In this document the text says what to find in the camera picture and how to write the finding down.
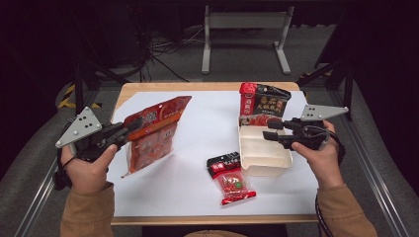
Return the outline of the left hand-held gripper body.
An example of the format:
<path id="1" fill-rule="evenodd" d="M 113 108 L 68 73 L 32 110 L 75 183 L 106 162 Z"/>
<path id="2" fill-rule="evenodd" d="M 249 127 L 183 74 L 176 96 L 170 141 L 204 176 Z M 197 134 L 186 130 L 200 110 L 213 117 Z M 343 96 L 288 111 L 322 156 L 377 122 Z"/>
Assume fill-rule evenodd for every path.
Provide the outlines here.
<path id="1" fill-rule="evenodd" d="M 72 154 L 81 160 L 93 163 L 113 143 L 114 135 L 124 133 L 122 122 L 100 123 L 93 111 L 86 107 L 78 116 L 73 118 L 55 147 L 70 146 Z"/>

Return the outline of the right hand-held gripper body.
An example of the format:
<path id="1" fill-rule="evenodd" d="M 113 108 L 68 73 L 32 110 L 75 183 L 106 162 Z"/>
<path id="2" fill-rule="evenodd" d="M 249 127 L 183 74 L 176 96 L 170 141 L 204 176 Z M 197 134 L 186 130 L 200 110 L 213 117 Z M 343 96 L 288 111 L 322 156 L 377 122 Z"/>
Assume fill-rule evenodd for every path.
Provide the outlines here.
<path id="1" fill-rule="evenodd" d="M 290 129 L 292 135 L 279 135 L 278 141 L 285 149 L 292 149 L 292 144 L 298 142 L 312 150 L 321 150 L 330 138 L 336 134 L 325 127 L 324 121 L 347 113 L 347 107 L 330 107 L 306 105 L 300 118 L 283 121 L 283 128 Z"/>

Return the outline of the white plastic divided container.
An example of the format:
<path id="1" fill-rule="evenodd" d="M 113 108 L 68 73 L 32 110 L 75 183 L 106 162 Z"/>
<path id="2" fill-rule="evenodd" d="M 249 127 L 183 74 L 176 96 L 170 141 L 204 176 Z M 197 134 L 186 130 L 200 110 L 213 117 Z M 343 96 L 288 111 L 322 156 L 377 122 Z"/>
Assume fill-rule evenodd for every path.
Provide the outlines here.
<path id="1" fill-rule="evenodd" d="M 241 171 L 248 176 L 280 177 L 293 164 L 291 152 L 278 141 L 267 140 L 264 131 L 284 135 L 282 130 L 268 128 L 255 116 L 238 119 Z"/>

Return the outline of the red and black seasoning packet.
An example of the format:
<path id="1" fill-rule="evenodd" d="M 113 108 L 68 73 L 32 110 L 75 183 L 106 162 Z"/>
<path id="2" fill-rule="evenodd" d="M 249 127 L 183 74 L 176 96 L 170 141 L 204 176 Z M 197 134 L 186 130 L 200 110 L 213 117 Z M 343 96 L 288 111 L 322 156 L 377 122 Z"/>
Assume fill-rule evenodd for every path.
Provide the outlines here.
<path id="1" fill-rule="evenodd" d="M 270 119 L 282 119 L 292 94 L 275 86 L 243 82 L 240 94 L 240 125 L 266 126 Z"/>

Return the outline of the orange seasoning packet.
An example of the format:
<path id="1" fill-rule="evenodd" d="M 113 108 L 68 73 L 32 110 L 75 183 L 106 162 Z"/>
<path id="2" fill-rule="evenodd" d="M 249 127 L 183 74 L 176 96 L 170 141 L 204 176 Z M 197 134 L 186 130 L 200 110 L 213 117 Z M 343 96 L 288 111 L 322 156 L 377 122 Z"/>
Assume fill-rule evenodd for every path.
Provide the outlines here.
<path id="1" fill-rule="evenodd" d="M 191 99 L 191 96 L 179 96 L 126 118 L 126 123 L 143 119 L 143 126 L 128 136 L 127 172 L 123 178 L 149 166 L 172 151 L 178 121 Z"/>

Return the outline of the person's right hand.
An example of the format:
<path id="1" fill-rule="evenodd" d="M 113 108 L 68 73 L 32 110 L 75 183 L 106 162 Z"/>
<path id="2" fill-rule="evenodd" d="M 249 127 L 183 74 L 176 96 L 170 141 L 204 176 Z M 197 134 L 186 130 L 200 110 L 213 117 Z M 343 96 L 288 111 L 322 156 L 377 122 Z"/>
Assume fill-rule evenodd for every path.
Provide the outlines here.
<path id="1" fill-rule="evenodd" d="M 338 165 L 339 145 L 335 139 L 330 138 L 321 150 L 311 150 L 298 142 L 292 144 L 292 149 L 306 159 L 321 190 L 345 185 Z"/>

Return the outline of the person's left hand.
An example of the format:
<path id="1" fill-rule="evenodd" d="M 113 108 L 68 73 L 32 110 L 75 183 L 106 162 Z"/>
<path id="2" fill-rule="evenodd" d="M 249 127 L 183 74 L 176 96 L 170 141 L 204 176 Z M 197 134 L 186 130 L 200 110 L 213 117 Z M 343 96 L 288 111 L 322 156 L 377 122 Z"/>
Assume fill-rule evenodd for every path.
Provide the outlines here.
<path id="1" fill-rule="evenodd" d="M 93 163 L 74 158 L 68 145 L 62 148 L 61 163 L 72 182 L 72 190 L 93 194 L 101 191 L 107 183 L 107 169 L 114 159 L 118 147 L 110 145 Z"/>

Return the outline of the yellow and black hazard tape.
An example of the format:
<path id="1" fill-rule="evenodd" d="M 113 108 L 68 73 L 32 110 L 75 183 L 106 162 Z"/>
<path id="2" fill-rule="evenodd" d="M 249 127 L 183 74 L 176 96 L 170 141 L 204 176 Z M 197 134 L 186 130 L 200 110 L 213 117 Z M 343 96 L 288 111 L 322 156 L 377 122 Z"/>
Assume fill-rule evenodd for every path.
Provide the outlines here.
<path id="1" fill-rule="evenodd" d="M 97 91 L 86 91 L 83 93 L 83 98 L 86 106 L 93 109 L 100 109 L 102 104 L 96 101 L 98 95 Z M 76 108 L 76 86 L 73 83 L 66 85 L 56 98 L 56 106 L 61 108 Z"/>

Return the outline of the black tripod stand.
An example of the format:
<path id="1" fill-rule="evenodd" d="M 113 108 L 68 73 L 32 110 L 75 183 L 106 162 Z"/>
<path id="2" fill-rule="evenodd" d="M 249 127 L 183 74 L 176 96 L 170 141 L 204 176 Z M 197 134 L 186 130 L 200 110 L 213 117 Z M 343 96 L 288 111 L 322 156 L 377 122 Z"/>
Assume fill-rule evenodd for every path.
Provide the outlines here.
<path id="1" fill-rule="evenodd" d="M 301 75 L 296 84 L 299 87 L 304 86 L 327 72 L 330 73 L 330 76 L 324 83 L 325 88 L 329 91 L 336 91 L 341 84 L 344 84 L 343 105 L 349 110 L 352 109 L 354 76 L 350 60 L 328 63 L 309 74 Z"/>
<path id="2" fill-rule="evenodd" d="M 74 63 L 74 85 L 75 85 L 75 111 L 81 113 L 85 107 L 93 103 L 91 94 L 96 95 L 101 87 L 99 76 L 96 72 L 104 74 L 117 83 L 124 85 L 127 80 L 109 69 L 99 66 L 94 62 L 79 60 Z"/>

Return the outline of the small red snack packet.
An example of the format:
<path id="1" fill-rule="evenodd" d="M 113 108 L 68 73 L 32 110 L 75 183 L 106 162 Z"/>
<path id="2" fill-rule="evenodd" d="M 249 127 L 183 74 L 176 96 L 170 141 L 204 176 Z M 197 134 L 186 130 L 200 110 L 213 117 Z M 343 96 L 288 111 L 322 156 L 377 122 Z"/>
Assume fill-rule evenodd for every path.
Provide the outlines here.
<path id="1" fill-rule="evenodd" d="M 240 154 L 232 152 L 207 160 L 207 170 L 210 177 L 217 181 L 223 198 L 222 205 L 234 203 L 248 198 L 254 198 L 253 191 L 241 173 Z"/>

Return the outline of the white table mat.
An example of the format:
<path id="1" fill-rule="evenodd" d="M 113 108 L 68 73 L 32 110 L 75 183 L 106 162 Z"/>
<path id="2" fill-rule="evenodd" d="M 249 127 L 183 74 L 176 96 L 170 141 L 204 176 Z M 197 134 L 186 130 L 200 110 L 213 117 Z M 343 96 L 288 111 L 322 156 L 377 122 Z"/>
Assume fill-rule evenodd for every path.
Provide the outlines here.
<path id="1" fill-rule="evenodd" d="M 280 177 L 250 177 L 257 195 L 223 205 L 218 184 L 207 171 L 207 160 L 239 149 L 237 91 L 190 91 L 166 157 L 129 174 L 126 149 L 110 165 L 115 184 L 116 217 L 187 217 L 249 215 L 314 215 L 317 182 L 305 159 Z"/>

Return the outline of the white metal stand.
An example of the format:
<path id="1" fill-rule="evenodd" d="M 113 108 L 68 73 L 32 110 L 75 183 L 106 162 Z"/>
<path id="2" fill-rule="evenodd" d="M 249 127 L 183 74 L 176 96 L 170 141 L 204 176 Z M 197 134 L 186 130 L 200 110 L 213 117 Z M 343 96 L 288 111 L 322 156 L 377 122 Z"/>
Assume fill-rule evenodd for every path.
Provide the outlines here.
<path id="1" fill-rule="evenodd" d="M 210 73 L 210 30 L 211 29 L 279 29 L 279 39 L 273 42 L 277 58 L 285 75 L 291 73 L 284 52 L 285 41 L 291 26 L 294 6 L 281 12 L 213 12 L 205 7 L 202 73 Z"/>

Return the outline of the aluminium floor rail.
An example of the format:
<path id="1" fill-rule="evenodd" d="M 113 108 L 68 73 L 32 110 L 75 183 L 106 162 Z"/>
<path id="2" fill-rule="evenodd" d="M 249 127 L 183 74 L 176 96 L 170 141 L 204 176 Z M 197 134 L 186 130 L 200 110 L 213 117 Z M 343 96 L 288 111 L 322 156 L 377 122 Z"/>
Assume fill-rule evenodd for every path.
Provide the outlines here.
<path id="1" fill-rule="evenodd" d="M 80 112 L 91 107 L 96 100 L 98 91 L 88 92 L 81 103 Z M 65 169 L 67 158 L 64 152 L 55 147 L 55 143 L 80 114 L 77 108 L 59 108 L 57 114 L 30 140 L 29 145 L 19 154 L 19 184 L 13 195 L 19 226 L 12 232 L 12 237 L 30 237 L 40 214 L 47 204 L 49 196 L 55 190 L 55 173 Z"/>
<path id="2" fill-rule="evenodd" d="M 393 162 L 357 88 L 350 114 L 335 123 L 347 143 L 344 169 L 351 189 L 379 237 L 419 237 L 419 198 Z"/>

